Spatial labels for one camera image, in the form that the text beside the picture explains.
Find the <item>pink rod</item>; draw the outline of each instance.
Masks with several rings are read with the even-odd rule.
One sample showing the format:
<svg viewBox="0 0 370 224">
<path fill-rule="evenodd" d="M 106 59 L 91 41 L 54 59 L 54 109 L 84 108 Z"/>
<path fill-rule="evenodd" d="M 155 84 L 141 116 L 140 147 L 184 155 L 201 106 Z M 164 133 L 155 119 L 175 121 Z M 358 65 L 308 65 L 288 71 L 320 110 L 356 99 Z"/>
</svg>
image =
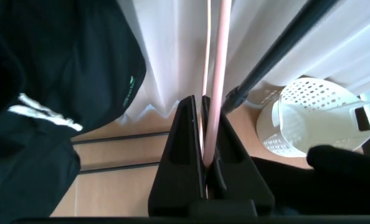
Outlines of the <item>pink rod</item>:
<svg viewBox="0 0 370 224">
<path fill-rule="evenodd" d="M 209 59 L 210 59 L 210 39 L 211 39 L 211 0 L 207 0 L 207 37 L 206 37 L 206 57 L 204 60 L 203 83 L 202 83 L 202 96 L 207 92 L 207 75 L 209 73 Z M 202 116 L 199 118 L 199 139 L 200 148 L 203 150 L 203 125 Z"/>
<path fill-rule="evenodd" d="M 220 120 L 222 104 L 222 88 L 224 86 L 225 64 L 227 61 L 231 4 L 232 0 L 222 0 L 220 5 L 212 97 L 210 102 L 209 122 L 207 124 L 206 141 L 203 153 L 203 164 L 206 168 L 211 166 L 214 158 L 214 151 L 216 149 L 218 124 Z"/>
</svg>

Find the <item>black garment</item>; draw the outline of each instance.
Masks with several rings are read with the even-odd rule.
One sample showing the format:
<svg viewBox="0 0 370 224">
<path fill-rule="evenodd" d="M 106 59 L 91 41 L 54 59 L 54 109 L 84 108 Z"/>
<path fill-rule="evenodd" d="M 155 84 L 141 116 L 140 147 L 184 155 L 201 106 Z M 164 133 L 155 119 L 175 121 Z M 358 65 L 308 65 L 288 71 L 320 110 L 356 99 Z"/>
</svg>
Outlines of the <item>black garment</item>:
<svg viewBox="0 0 370 224">
<path fill-rule="evenodd" d="M 331 146 L 307 155 L 313 169 L 253 157 L 279 210 L 303 215 L 370 215 L 370 157 Z"/>
<path fill-rule="evenodd" d="M 115 0 L 0 0 L 0 223 L 53 212 L 80 168 L 70 138 L 121 116 L 145 72 Z M 7 111 L 20 93 L 82 131 Z"/>
</svg>

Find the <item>floor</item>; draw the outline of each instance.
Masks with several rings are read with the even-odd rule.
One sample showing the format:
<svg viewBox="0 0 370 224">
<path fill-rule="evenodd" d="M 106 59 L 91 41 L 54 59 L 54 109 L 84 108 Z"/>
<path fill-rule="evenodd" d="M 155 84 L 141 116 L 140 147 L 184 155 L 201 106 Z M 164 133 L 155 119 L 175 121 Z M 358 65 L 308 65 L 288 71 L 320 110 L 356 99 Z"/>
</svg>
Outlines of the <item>floor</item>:
<svg viewBox="0 0 370 224">
<path fill-rule="evenodd" d="M 174 117 L 162 118 L 150 111 L 141 120 L 120 125 L 110 123 L 74 140 L 107 138 L 129 134 L 169 131 Z M 250 155 L 298 167 L 308 167 L 304 158 L 285 158 L 266 150 L 255 133 L 260 111 L 242 105 L 228 115 Z M 82 169 L 159 161 L 167 136 L 100 142 L 75 146 Z M 157 167 L 79 175 L 53 217 L 148 216 L 147 201 Z"/>
</svg>

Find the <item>white plastic container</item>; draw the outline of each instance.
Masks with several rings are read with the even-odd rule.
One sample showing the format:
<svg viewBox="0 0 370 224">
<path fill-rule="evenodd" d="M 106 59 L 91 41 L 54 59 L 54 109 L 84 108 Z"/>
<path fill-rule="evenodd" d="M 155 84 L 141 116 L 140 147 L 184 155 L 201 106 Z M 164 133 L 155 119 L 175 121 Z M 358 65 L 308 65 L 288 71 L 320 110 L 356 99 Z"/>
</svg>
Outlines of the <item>white plastic container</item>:
<svg viewBox="0 0 370 224">
<path fill-rule="evenodd" d="M 355 109 L 368 106 L 345 88 L 317 78 L 300 78 L 286 86 L 257 120 L 257 135 L 271 152 L 305 157 L 316 145 L 349 150 L 370 138 L 358 129 Z"/>
</svg>

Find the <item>black jacket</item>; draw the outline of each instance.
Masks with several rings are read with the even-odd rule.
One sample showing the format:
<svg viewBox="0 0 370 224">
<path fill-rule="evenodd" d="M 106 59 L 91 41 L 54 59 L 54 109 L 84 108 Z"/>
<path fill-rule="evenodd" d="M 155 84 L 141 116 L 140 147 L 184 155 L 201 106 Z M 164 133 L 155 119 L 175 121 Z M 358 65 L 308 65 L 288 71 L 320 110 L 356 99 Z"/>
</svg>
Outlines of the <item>black jacket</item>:
<svg viewBox="0 0 370 224">
<path fill-rule="evenodd" d="M 0 0 L 0 223 L 53 212 L 80 169 L 70 138 L 121 116 L 145 71 L 115 0 Z"/>
</svg>

